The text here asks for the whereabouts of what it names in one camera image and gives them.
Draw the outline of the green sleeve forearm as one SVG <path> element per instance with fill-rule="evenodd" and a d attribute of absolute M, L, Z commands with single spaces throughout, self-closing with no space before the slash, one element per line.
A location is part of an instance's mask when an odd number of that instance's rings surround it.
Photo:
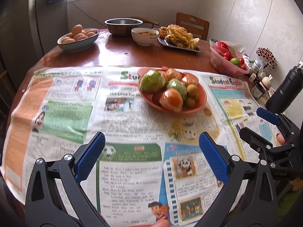
<path fill-rule="evenodd" d="M 281 220 L 300 195 L 302 186 L 288 184 L 278 198 L 278 220 Z"/>

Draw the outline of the right hand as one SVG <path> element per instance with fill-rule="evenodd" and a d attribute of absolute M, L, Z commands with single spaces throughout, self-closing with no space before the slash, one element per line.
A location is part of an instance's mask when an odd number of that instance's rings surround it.
<path fill-rule="evenodd" d="M 277 133 L 276 134 L 276 139 L 280 143 L 280 145 L 285 145 L 286 144 L 285 139 L 281 134 Z M 299 177 L 297 177 L 293 181 L 289 181 L 289 183 L 292 185 L 292 191 L 294 191 L 294 192 L 300 191 L 303 188 L 303 180 L 300 179 Z"/>

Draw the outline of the left hand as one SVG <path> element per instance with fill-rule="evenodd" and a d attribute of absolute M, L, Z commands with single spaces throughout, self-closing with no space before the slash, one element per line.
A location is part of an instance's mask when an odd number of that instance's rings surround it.
<path fill-rule="evenodd" d="M 155 224 L 151 225 L 151 227 L 170 227 L 169 221 L 163 217 L 155 222 Z"/>

